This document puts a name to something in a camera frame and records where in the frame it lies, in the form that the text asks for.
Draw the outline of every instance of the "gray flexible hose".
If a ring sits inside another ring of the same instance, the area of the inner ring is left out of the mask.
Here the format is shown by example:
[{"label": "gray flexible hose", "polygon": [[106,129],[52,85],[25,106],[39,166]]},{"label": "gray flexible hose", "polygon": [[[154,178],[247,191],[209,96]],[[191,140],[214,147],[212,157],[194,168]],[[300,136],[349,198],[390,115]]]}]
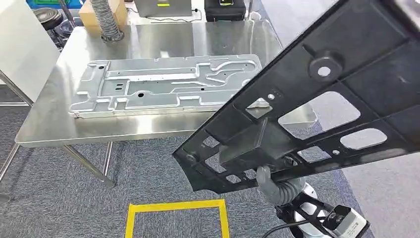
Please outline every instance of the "gray flexible hose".
[{"label": "gray flexible hose", "polygon": [[91,4],[102,30],[102,39],[105,42],[122,40],[124,33],[119,30],[115,22],[108,0],[91,0]]},{"label": "gray flexible hose", "polygon": [[275,184],[268,166],[258,167],[257,182],[267,200],[277,206],[291,202],[305,186],[305,178],[295,178]]}]

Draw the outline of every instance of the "yellow tape marking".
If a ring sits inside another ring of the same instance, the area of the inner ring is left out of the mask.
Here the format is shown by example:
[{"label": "yellow tape marking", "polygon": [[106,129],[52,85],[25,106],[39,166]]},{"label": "yellow tape marking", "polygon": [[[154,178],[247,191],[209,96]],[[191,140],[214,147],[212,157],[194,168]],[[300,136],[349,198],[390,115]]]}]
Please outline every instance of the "yellow tape marking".
[{"label": "yellow tape marking", "polygon": [[134,216],[137,212],[161,212],[174,211],[197,208],[218,207],[220,215],[220,228],[222,238],[229,238],[229,225],[227,223],[227,212],[224,199],[219,200],[204,200],[191,202],[174,202],[174,203],[155,203],[133,205],[130,203],[127,213],[127,225],[125,227],[125,238],[132,238],[134,231]]}]

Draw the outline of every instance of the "black case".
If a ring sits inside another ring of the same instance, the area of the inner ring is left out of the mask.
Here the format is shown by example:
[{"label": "black case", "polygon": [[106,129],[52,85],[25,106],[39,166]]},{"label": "black case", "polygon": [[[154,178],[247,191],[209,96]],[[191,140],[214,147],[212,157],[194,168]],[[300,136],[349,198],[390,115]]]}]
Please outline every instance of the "black case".
[{"label": "black case", "polygon": [[219,0],[205,0],[204,11],[207,22],[242,21],[246,8],[243,0],[234,0],[233,5],[229,6],[221,6]]}]

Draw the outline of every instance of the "black plastic panel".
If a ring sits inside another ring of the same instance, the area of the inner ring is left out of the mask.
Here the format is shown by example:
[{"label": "black plastic panel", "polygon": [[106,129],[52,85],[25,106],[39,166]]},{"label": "black plastic panel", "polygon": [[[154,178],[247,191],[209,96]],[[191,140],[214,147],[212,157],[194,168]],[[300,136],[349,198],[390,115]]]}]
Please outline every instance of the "black plastic panel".
[{"label": "black plastic panel", "polygon": [[[204,123],[173,156],[193,190],[224,193],[256,186],[245,171],[269,164],[275,181],[393,158],[420,150],[420,44],[412,22],[392,1],[340,0],[250,83]],[[328,67],[330,74],[318,73]],[[325,93],[337,92],[361,116],[301,140],[279,117]],[[256,99],[272,110],[255,118],[246,108]],[[374,128],[383,143],[362,149],[340,139]],[[203,143],[212,136],[213,148]],[[329,156],[305,160],[315,147]],[[219,154],[216,172],[205,160]],[[237,176],[231,182],[227,176]]]}]

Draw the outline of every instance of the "metal rod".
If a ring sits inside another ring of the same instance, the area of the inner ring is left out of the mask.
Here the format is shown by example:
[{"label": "metal rod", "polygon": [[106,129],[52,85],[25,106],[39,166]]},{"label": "metal rod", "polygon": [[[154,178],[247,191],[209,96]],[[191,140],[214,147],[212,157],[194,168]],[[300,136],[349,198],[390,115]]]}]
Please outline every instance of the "metal rod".
[{"label": "metal rod", "polygon": [[10,196],[0,194],[0,204],[8,203],[10,201]]},{"label": "metal rod", "polygon": [[14,159],[14,156],[16,155],[16,152],[19,150],[19,145],[14,144],[11,152],[9,153],[6,162],[3,164],[1,171],[0,171],[0,182],[3,179],[4,175],[6,174],[7,170],[9,169],[10,164],[12,163],[12,160]]},{"label": "metal rod", "polygon": [[64,0],[58,0],[58,2],[60,3],[61,9],[64,11],[64,15],[66,15],[67,20],[70,23],[71,30],[73,30],[76,27],[76,24],[74,24],[73,16],[71,15],[67,7],[67,4],[65,3]]},{"label": "metal rod", "polygon": [[4,102],[0,103],[0,107],[27,107],[29,106],[27,103],[24,102]]},{"label": "metal rod", "polygon": [[113,146],[114,142],[108,142],[108,146],[106,148],[106,156],[105,156],[105,162],[104,162],[104,170],[103,170],[103,174],[105,176],[108,175],[108,167],[109,167],[109,160],[111,159],[111,153],[112,153],[112,146]]},{"label": "metal rod", "polygon": [[115,183],[107,176],[103,175],[98,168],[96,168],[89,160],[87,160],[79,151],[71,145],[64,145],[63,149],[74,159],[78,160],[82,165],[87,168],[94,176],[105,182],[108,187],[114,187]]},{"label": "metal rod", "polygon": [[247,20],[251,20],[251,12],[252,12],[252,5],[253,5],[253,0],[250,0],[249,6],[248,6],[248,16],[247,16]]},{"label": "metal rod", "polygon": [[32,106],[34,104],[34,102],[28,97],[26,96],[26,94],[24,92],[22,92],[22,90],[20,90],[16,84],[14,84],[12,82],[12,80],[10,80],[9,77],[7,77],[7,75],[5,75],[5,73],[3,73],[3,71],[0,70],[0,79],[17,95],[19,96],[19,98],[21,98],[24,102],[26,102],[29,106]]}]

